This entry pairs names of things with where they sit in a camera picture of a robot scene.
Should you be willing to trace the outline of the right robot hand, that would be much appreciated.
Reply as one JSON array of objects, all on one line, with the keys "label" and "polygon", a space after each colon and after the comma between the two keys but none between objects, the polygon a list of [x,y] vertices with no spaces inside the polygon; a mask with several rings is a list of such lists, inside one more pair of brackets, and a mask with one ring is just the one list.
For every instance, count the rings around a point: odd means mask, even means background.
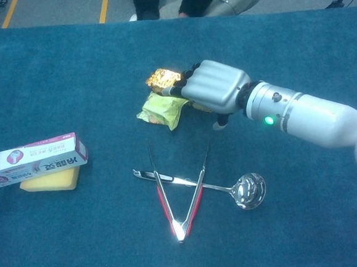
[{"label": "right robot hand", "polygon": [[243,71],[212,60],[204,60],[181,74],[162,96],[187,99],[217,114],[215,131],[228,124],[229,116],[245,108],[243,103],[253,83]]}]

